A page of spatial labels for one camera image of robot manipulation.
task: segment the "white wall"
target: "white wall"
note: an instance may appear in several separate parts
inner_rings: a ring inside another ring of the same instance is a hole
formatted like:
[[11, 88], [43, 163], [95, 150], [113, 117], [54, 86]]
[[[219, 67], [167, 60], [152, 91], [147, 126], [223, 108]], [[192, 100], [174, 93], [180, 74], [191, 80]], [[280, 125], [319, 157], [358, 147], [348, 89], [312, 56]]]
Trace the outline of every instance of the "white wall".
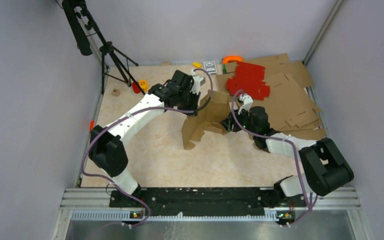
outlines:
[[50, 238], [99, 91], [53, 0], [0, 0], [0, 240]]
[[384, 1], [348, 1], [308, 67], [373, 234], [384, 239]]
[[87, 0], [107, 41], [139, 64], [287, 52], [303, 60], [335, 0]]

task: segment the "yellow object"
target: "yellow object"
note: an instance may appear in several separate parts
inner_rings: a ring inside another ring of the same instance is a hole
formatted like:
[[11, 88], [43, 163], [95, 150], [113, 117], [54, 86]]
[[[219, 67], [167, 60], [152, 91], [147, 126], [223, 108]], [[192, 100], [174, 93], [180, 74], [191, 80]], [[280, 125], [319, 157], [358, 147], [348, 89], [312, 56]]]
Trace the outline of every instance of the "yellow object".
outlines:
[[201, 63], [196, 62], [196, 61], [194, 61], [194, 62], [192, 63], [192, 65], [193, 65], [195, 68], [197, 68], [197, 69], [200, 69], [200, 68], [202, 67]]
[[139, 86], [144, 92], [148, 92], [148, 82], [145, 79], [139, 81]]

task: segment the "cardboard piece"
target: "cardboard piece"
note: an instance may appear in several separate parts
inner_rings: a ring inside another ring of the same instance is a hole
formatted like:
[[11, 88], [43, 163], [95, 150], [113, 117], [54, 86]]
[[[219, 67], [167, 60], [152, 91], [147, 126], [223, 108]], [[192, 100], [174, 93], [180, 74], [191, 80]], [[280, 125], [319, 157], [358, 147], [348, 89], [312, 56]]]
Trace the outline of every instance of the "cardboard piece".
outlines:
[[322, 126], [322, 119], [317, 119], [315, 120], [314, 122], [311, 122], [309, 124], [306, 124], [302, 127], [298, 127], [298, 126], [285, 126], [285, 127], [282, 127], [281, 129], [279, 129], [279, 131], [281, 132], [290, 132], [290, 131], [299, 131], [299, 130], [313, 130], [315, 128], [318, 128]]
[[264, 81], [270, 86], [270, 96], [263, 101], [255, 100], [252, 106], [265, 108], [272, 128], [301, 128], [319, 119], [317, 113], [321, 109], [290, 74], [278, 73]]
[[[291, 74], [302, 88], [314, 85], [310, 72], [303, 65], [303, 63], [301, 61], [290, 62], [288, 54], [286, 53], [246, 59], [244, 62], [265, 67], [265, 77], [278, 73]], [[226, 72], [234, 73], [236, 66], [236, 62], [225, 64]]]
[[320, 140], [326, 137], [326, 130], [324, 128], [313, 130], [298, 130], [298, 131], [283, 131], [286, 135], [291, 135], [296, 138], [306, 140]]
[[[208, 94], [199, 102], [200, 106], [207, 101], [209, 95], [210, 91], [208, 90]], [[223, 135], [227, 133], [220, 122], [229, 115], [229, 97], [228, 93], [213, 91], [210, 102], [198, 112], [197, 116], [187, 116], [181, 128], [184, 149], [193, 149], [195, 147], [193, 142], [201, 141], [204, 131]]]

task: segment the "cable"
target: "cable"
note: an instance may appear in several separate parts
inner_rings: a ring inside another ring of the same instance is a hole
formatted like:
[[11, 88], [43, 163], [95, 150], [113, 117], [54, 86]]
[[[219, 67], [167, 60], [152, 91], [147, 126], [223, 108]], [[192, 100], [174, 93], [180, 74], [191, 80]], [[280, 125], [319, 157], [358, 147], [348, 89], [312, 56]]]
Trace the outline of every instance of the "cable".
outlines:
[[239, 93], [245, 93], [244, 90], [242, 89], [239, 89], [234, 95], [233, 95], [233, 100], [232, 100], [232, 103], [231, 103], [231, 108], [230, 108], [230, 111], [231, 111], [231, 114], [233, 116], [233, 119], [234, 121], [236, 122], [236, 124], [245, 132], [253, 135], [253, 136], [256, 136], [258, 138], [262, 138], [262, 139], [273, 139], [273, 140], [278, 140], [278, 141], [283, 141], [283, 142], [286, 142], [288, 144], [290, 144], [292, 146], [292, 149], [293, 149], [293, 157], [295, 159], [295, 167], [296, 167], [296, 172], [298, 174], [298, 179], [299, 179], [299, 184], [301, 185], [301, 190], [302, 190], [302, 194], [304, 196], [304, 200], [305, 200], [305, 204], [308, 206], [308, 210], [309, 211], [312, 211], [313, 210], [313, 206], [312, 206], [312, 203], [309, 201], [309, 198], [307, 197], [307, 191], [306, 191], [306, 187], [304, 186], [304, 181], [303, 181], [303, 176], [301, 176], [301, 171], [300, 171], [300, 161], [298, 160], [298, 154], [297, 154], [297, 147], [295, 146], [295, 144], [289, 140], [289, 139], [283, 139], [283, 138], [280, 138], [280, 137], [272, 137], [272, 136], [264, 136], [264, 135], [260, 135], [260, 134], [257, 134], [255, 132], [252, 132], [248, 129], [246, 129], [244, 126], [241, 125], [241, 123], [239, 123], [238, 119], [236, 118], [236, 115], [235, 115], [235, 102], [236, 102], [236, 98], [238, 96]]
[[212, 79], [211, 79], [210, 74], [209, 74], [207, 71], [205, 71], [204, 69], [202, 69], [202, 68], [196, 68], [196, 69], [194, 69], [193, 71], [194, 71], [194, 72], [196, 72], [196, 71], [203, 71], [203, 72], [208, 76], [208, 78], [209, 78], [209, 85], [210, 85], [210, 88], [211, 88], [211, 91], [209, 92], [209, 97], [208, 97], [208, 99], [204, 102], [204, 104], [203, 104], [202, 106], [200, 106], [198, 109], [196, 109], [196, 110], [193, 111], [193, 113], [196, 114], [197, 112], [203, 110], [203, 109], [210, 103], [210, 100], [211, 100], [211, 98], [213, 97], [213, 81], [212, 81]]
[[[313, 198], [313, 193], [310, 192], [310, 198], [312, 199]], [[292, 223], [290, 223], [289, 225], [295, 225], [297, 224], [300, 220], [302, 220], [309, 212], [311, 212], [313, 210], [313, 207], [316, 205], [316, 202], [317, 202], [317, 199], [319, 198], [318, 195], [315, 196], [314, 198], [314, 202], [311, 204], [311, 210], [310, 208], [308, 208], [307, 211], [305, 211], [301, 216], [299, 216], [297, 219], [295, 219], [295, 221], [293, 221]]]
[[61, 6], [60, 2], [58, 0], [55, 0], [55, 2], [58, 4], [58, 6], [61, 8], [61, 9], [64, 9], [63, 6]]
[[[211, 96], [213, 95], [213, 80], [211, 78], [211, 75], [205, 71], [204, 69], [201, 69], [201, 68], [197, 68], [195, 69], [194, 71], [203, 71], [204, 73], [207, 74], [208, 78], [209, 78], [209, 83], [210, 83], [210, 93], [209, 93], [209, 98], [207, 100], [207, 102], [209, 102], [209, 99], [211, 98]], [[140, 109], [138, 111], [135, 111], [133, 112], [131, 115], [134, 116], [134, 115], [137, 115], [137, 114], [140, 114], [140, 113], [143, 113], [143, 112], [146, 112], [146, 111], [149, 111], [149, 110], [167, 110], [167, 111], [174, 111], [174, 112], [179, 112], [179, 113], [183, 113], [183, 114], [192, 114], [192, 113], [195, 113], [195, 111], [200, 111], [202, 110], [203, 107], [200, 107], [200, 109], [198, 110], [179, 110], [179, 109], [174, 109], [174, 108], [170, 108], [170, 107], [165, 107], [165, 106], [152, 106], [152, 107], [147, 107], [147, 108], [144, 108], [144, 109]], [[139, 202], [140, 204], [142, 204], [146, 210], [148, 211], [148, 215], [142, 219], [141, 221], [139, 221], [138, 223], [135, 223], [133, 225], [131, 225], [131, 227], [137, 227], [137, 226], [140, 226], [142, 225], [150, 216], [151, 216], [151, 208], [145, 203], [143, 202], [142, 200], [140, 200], [139, 198], [135, 197], [135, 196], [132, 196], [130, 194], [128, 194], [127, 192], [125, 192], [121, 187], [119, 187], [110, 177], [108, 176], [105, 176], [105, 175], [102, 175], [102, 174], [95, 174], [95, 173], [87, 173], [85, 171], [85, 163], [86, 163], [86, 160], [88, 159], [88, 155], [89, 155], [89, 152], [91, 151], [92, 149], [92, 146], [95, 145], [95, 143], [98, 141], [98, 139], [103, 135], [105, 134], [106, 132], [108, 132], [110, 129], [112, 129], [114, 126], [122, 123], [123, 121], [127, 120], [129, 118], [129, 116], [125, 116], [125, 117], [122, 117], [120, 119], [118, 119], [117, 121], [113, 122], [111, 125], [109, 125], [108, 127], [104, 128], [91, 142], [90, 144], [87, 146], [86, 150], [84, 151], [84, 154], [83, 154], [83, 157], [81, 159], [81, 168], [80, 168], [80, 171], [83, 175], [87, 176], [87, 177], [99, 177], [99, 178], [103, 178], [105, 180], [108, 180], [110, 183], [112, 183], [114, 185], [114, 187], [120, 192], [122, 193], [123, 195], [125, 195], [126, 197], [128, 198], [131, 198], [133, 200], [135, 200], [136, 202]]]

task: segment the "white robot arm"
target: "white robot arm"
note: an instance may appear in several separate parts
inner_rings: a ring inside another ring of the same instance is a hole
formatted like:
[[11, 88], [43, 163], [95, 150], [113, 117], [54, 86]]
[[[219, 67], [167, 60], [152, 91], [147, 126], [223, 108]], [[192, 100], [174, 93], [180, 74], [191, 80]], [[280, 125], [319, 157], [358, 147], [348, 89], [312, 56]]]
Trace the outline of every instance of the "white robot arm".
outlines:
[[[102, 171], [107, 173], [115, 184], [120, 186], [126, 193], [132, 194], [139, 184], [132, 177], [129, 170], [126, 169], [128, 158], [124, 146], [152, 119], [163, 114], [164, 110], [147, 110], [135, 116], [132, 116], [132, 113], [149, 107], [177, 107], [180, 110], [194, 111], [198, 107], [200, 89], [204, 82], [205, 78], [196, 75], [194, 71], [187, 75], [177, 70], [166, 85], [156, 84], [151, 87], [138, 104], [119, 118], [128, 117], [128, 119], [108, 130], [98, 140], [89, 153], [90, 159]], [[101, 126], [95, 126], [91, 133], [91, 140], [102, 130]]]
[[[325, 196], [333, 190], [349, 183], [354, 178], [354, 173], [342, 156], [332, 139], [305, 140], [290, 135], [285, 135], [270, 127], [269, 116], [264, 107], [254, 106], [252, 98], [242, 94], [238, 98], [242, 106], [234, 111], [240, 125], [248, 131], [260, 136], [254, 136], [255, 145], [269, 153], [282, 154], [295, 158], [294, 144], [298, 160], [301, 161], [304, 173], [301, 174], [303, 185], [307, 192], [314, 192]], [[221, 122], [227, 131], [238, 132], [242, 128], [235, 122], [232, 113]], [[292, 197], [303, 194], [299, 176], [291, 176], [275, 183], [274, 188], [282, 197]]]

